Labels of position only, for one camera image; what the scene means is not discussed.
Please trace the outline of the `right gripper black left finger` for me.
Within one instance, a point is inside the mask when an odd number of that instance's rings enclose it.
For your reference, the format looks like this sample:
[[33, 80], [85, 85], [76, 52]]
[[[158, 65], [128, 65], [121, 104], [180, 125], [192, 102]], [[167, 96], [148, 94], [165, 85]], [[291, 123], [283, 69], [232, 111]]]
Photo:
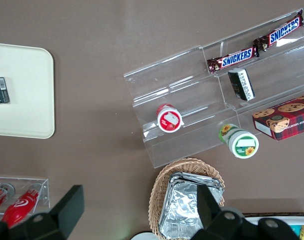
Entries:
[[0, 221], [0, 240], [66, 240], [85, 210], [84, 188], [74, 185], [49, 211], [9, 228]]

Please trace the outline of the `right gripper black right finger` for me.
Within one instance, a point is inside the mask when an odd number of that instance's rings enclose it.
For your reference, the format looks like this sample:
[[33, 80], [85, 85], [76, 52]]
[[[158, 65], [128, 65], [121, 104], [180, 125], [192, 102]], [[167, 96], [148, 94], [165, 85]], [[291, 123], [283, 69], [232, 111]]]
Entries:
[[235, 208], [221, 208], [205, 185], [197, 187], [197, 210], [203, 225], [193, 240], [297, 240], [284, 221], [271, 217], [250, 223]]

